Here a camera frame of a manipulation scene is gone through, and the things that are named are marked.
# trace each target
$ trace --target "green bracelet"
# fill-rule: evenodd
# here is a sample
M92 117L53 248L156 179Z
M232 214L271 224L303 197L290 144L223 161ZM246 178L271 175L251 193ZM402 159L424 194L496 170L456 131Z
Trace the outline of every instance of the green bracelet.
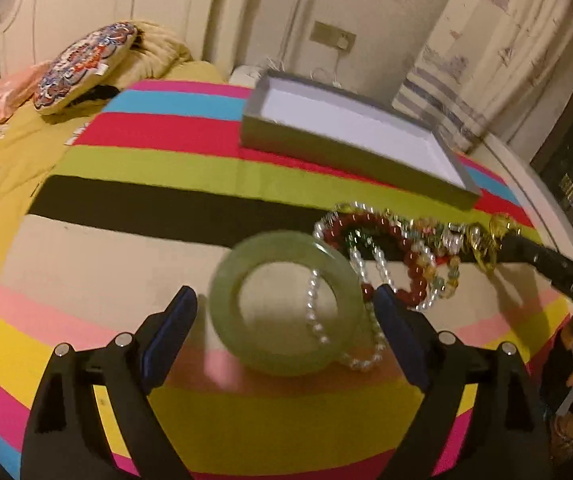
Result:
M317 269L336 298L338 317L327 344L305 354L273 354L257 346L249 333L238 298L253 270L275 262L292 262ZM364 311L358 280L351 264L337 250L304 233L276 231L247 238L218 266L209 291L213 326L222 343L243 364L278 376L317 372L351 345Z

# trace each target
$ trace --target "gray box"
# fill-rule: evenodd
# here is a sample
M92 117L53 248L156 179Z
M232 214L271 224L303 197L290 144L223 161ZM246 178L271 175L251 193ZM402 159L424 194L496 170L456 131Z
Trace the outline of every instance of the gray box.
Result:
M423 194L460 209L481 197L442 137L393 107L266 72L244 107L240 143Z

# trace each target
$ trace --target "yellow stripe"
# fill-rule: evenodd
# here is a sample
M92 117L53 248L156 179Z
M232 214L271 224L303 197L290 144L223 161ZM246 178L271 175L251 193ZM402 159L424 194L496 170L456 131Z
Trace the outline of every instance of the yellow stripe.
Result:
M566 300L555 300L488 346L513 341L528 360L567 312ZM0 319L0 386L31 406L51 352ZM98 396L111 449L128 456L106 390L99 388ZM469 386L460 412L473 406L474 396L475 387ZM157 389L150 397L189 469L229 475L333 468L385 452L399 444L421 399L419 391L403 379L306 398L205 394L169 387Z
M388 207L409 218L431 216L449 222L488 225L491 217L482 211L461 211L426 196L379 184L194 153L74 146L52 174L199 190L323 209L360 200L375 208ZM534 228L524 227L523 234L540 241Z

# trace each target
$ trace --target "white headboard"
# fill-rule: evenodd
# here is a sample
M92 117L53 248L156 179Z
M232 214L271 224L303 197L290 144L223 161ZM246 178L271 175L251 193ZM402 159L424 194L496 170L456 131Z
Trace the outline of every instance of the white headboard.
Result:
M225 0L219 23L209 23L214 0L13 0L0 20L0 77L51 60L73 41L118 20L159 23L184 39L202 59L207 32L217 28L213 62L233 70L246 0Z

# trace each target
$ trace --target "striped curtain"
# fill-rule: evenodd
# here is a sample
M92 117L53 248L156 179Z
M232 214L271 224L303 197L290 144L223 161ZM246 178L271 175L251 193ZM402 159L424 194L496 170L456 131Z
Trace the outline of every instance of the striped curtain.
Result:
M464 152L550 75L573 37L573 0L449 0L393 107Z

